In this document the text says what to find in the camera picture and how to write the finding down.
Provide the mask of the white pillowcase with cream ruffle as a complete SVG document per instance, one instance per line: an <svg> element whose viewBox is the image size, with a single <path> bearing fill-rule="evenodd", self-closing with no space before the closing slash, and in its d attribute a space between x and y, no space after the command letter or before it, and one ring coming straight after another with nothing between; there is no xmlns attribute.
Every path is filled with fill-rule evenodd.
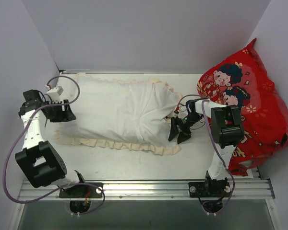
<svg viewBox="0 0 288 230"><path fill-rule="evenodd" d="M85 73L60 78L76 119L56 126L61 145L175 155L177 141L168 139L170 119L182 95L157 78L143 81L102 80Z"/></svg>

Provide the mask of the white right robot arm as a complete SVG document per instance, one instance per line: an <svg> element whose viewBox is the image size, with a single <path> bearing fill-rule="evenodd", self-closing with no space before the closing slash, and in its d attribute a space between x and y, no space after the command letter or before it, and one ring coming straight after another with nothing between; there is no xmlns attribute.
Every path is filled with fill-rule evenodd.
<svg viewBox="0 0 288 230"><path fill-rule="evenodd" d="M191 138L191 127L202 118L214 148L212 163L205 181L195 186L198 195L227 196L232 191L228 183L232 154L244 137L240 109L236 105L221 105L208 99L188 100L184 105L187 115L172 117L168 141L177 139L181 144Z"/></svg>

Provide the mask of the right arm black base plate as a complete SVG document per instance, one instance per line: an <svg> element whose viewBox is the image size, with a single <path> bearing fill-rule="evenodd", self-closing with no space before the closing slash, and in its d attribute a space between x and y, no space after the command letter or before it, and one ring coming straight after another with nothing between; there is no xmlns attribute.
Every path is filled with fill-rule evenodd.
<svg viewBox="0 0 288 230"><path fill-rule="evenodd" d="M189 196L196 198L222 198L229 197L231 193L228 181L189 182Z"/></svg>

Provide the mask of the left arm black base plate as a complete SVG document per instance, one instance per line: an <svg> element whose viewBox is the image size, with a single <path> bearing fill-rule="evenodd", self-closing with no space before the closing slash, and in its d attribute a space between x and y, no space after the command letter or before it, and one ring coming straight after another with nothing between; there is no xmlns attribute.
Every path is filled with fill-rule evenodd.
<svg viewBox="0 0 288 230"><path fill-rule="evenodd" d="M103 183L93 182L88 185L74 185L67 189L60 189L59 198L101 198L101 191L97 188L103 189Z"/></svg>

